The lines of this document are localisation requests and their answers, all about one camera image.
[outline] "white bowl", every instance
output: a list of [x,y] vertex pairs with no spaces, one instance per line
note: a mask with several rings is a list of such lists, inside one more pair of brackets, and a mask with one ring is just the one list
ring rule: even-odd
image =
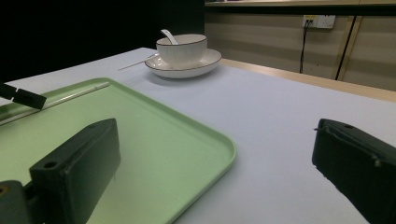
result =
[[205,55],[205,35],[174,35],[178,45],[172,45],[167,37],[157,40],[157,51],[164,62],[177,67],[197,64]]

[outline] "power outlet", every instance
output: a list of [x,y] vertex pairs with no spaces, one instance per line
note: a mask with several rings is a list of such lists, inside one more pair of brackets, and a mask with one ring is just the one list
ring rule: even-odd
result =
[[318,16],[317,28],[332,29],[334,26],[335,16],[320,15]]
[[312,21],[308,27],[317,27],[318,15],[304,15],[302,26],[305,27],[306,21]]

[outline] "tray rim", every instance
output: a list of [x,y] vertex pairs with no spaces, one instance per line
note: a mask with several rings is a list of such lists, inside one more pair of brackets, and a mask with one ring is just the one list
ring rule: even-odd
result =
[[[156,99],[153,99],[152,97],[147,96],[146,94],[144,94],[140,91],[136,91],[136,90],[134,90],[130,87],[127,87],[127,86],[125,86],[111,78],[108,78],[108,77],[97,77],[97,78],[87,79],[87,80],[80,81],[80,82],[77,82],[77,83],[74,83],[74,84],[71,84],[68,86],[61,87],[61,88],[53,90],[53,91],[45,92],[42,95],[44,95],[48,98],[46,104],[50,104],[51,102],[64,97],[64,95],[60,97],[59,92],[69,94],[70,92],[75,92],[75,90],[78,90],[81,88],[86,88],[87,86],[95,86],[95,85],[104,84],[104,83],[108,83],[110,86],[115,86],[123,91],[131,92],[132,94],[134,94],[135,96],[137,96],[141,99],[151,101],[152,103],[155,104],[155,106],[165,109],[166,113],[168,113],[168,114],[172,113],[172,116],[177,115],[180,119],[187,119],[189,121],[192,121],[192,122],[198,124],[199,126],[201,126],[200,128],[205,128],[208,131],[215,133],[217,136],[220,136],[221,142],[224,143],[225,145],[227,145],[227,148],[230,149],[230,158],[229,158],[228,162],[226,163],[226,165],[223,166],[223,168],[220,170],[220,172],[214,173],[216,175],[216,177],[212,178],[209,182],[206,182],[205,186],[200,191],[196,192],[195,196],[191,197],[190,200],[187,203],[185,203],[184,206],[182,206],[166,222],[166,223],[172,223],[182,213],[184,213],[198,198],[200,198],[208,189],[210,189],[217,181],[219,181],[219,179],[225,173],[227,173],[228,170],[230,170],[230,168],[233,166],[233,164],[235,162],[236,155],[237,155],[236,144],[233,141],[233,139],[230,138],[227,134],[220,132],[219,130],[217,130],[211,126],[202,123],[200,120],[193,119],[193,118],[175,110],[174,108],[170,107],[169,105],[166,105]],[[39,112],[39,111],[40,110],[33,109],[33,108],[25,106],[25,105],[19,105],[16,103],[1,105],[0,106],[0,121],[9,119],[13,116],[18,116],[23,113],[27,113],[26,116],[30,116],[30,115],[33,115],[34,113]]]

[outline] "white saucer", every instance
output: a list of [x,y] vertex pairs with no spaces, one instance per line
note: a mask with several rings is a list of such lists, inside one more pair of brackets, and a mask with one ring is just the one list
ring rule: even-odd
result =
[[147,60],[146,66],[160,77],[185,78],[197,77],[215,69],[221,59],[221,54],[214,49],[207,49],[204,57],[196,65],[186,68],[174,68],[165,63],[160,56]]

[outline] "screw hole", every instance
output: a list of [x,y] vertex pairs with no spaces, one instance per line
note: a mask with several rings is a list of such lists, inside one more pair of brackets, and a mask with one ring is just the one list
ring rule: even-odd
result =
[[50,162],[47,162],[45,165],[44,165],[44,168],[46,168],[46,169],[49,169],[49,168],[52,168],[52,167],[54,167],[54,166],[56,166],[56,162],[55,161],[50,161]]

